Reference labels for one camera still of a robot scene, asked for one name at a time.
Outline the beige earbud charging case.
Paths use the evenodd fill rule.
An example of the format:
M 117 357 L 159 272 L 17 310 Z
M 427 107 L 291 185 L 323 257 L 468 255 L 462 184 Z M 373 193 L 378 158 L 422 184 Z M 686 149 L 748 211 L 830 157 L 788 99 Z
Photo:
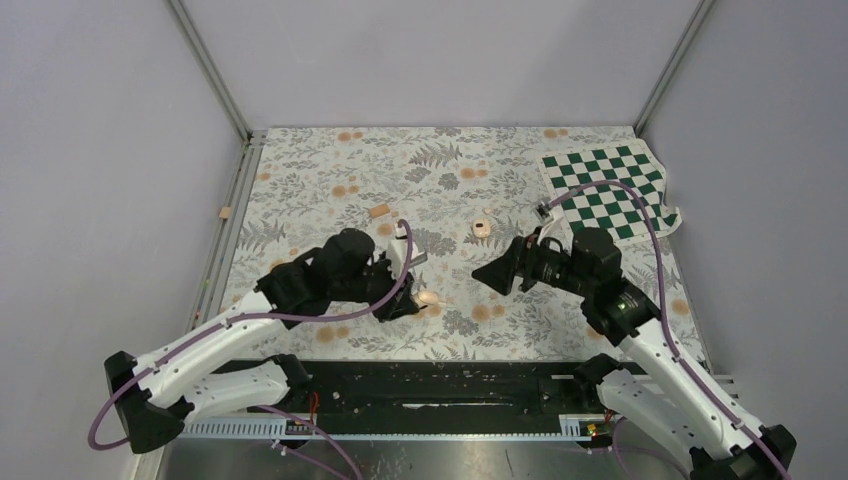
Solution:
M 442 303 L 440 295 L 429 290 L 420 290 L 415 295 L 416 302 L 421 306 L 438 306 Z

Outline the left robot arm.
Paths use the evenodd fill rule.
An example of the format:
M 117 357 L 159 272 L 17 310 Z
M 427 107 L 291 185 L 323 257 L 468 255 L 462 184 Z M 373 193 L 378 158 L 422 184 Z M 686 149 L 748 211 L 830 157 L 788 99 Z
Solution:
M 189 424 L 236 410 L 309 401 L 309 376 L 292 354 L 255 367 L 221 372 L 245 349 L 302 324 L 371 315 L 380 322 L 414 315 L 414 266 L 426 253 L 405 220 L 383 252 L 365 232 L 345 228 L 295 259 L 273 267 L 225 312 L 149 353 L 118 351 L 104 362 L 110 397 L 90 427 L 94 450 L 122 445 L 157 450 Z

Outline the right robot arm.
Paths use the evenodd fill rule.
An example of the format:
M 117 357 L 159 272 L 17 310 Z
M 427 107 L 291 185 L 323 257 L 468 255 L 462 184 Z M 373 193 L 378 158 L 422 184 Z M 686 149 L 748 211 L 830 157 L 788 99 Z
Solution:
M 570 250 L 538 232 L 513 239 L 501 257 L 472 276 L 501 295 L 516 279 L 582 299 L 597 333 L 635 362 L 659 387 L 642 386 L 610 356 L 584 362 L 573 386 L 583 410 L 603 407 L 660 444 L 691 479 L 785 479 L 797 442 L 782 425 L 768 427 L 743 408 L 665 331 L 661 310 L 623 276 L 621 252 L 603 229 L 578 231 Z

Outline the beige square case with earbud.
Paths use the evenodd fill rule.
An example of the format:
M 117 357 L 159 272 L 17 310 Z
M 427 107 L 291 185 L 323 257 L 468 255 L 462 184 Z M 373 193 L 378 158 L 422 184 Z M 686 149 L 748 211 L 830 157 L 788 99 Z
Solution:
M 485 218 L 476 219 L 472 222 L 472 234 L 475 238 L 484 239 L 491 235 L 492 227 Z

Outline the floral patterned table mat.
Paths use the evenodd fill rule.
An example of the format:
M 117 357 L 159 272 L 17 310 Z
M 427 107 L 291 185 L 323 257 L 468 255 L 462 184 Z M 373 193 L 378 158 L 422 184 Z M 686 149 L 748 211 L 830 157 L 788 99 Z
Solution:
M 407 220 L 428 260 L 415 286 L 442 303 L 380 323 L 371 316 L 303 324 L 246 350 L 254 359 L 582 361 L 615 349 L 583 317 L 577 296 L 536 286 L 502 296 L 474 269 L 502 255 L 538 223 L 548 189 L 537 168 L 547 153 L 637 139 L 628 127 L 292 128 L 268 132 L 222 304 L 232 306 L 273 267 L 319 247 L 346 227 L 384 247 Z M 391 212 L 372 219 L 368 210 Z M 488 238 L 472 234 L 487 219 Z M 684 349 L 705 352 L 668 243 L 620 245 L 625 276 L 651 297 L 664 293 Z

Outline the small cork cylinder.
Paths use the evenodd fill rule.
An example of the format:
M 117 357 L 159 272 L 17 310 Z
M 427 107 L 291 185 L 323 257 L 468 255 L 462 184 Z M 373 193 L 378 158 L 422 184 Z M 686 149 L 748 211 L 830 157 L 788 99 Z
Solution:
M 391 209 L 387 204 L 381 204 L 370 208 L 368 212 L 370 217 L 372 219 L 375 219 L 389 214 L 391 212 Z

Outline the green white checkerboard sheet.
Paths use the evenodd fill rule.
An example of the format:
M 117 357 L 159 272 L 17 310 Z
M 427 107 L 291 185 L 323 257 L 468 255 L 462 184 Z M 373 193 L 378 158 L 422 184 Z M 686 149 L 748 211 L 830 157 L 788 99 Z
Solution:
M 537 159 L 537 168 L 553 199 L 584 184 L 589 187 L 561 204 L 568 229 L 600 227 L 620 245 L 646 242 L 648 228 L 632 197 L 617 181 L 636 192 L 657 237 L 674 233 L 682 224 L 679 208 L 666 203 L 667 173 L 641 139 L 582 146 Z

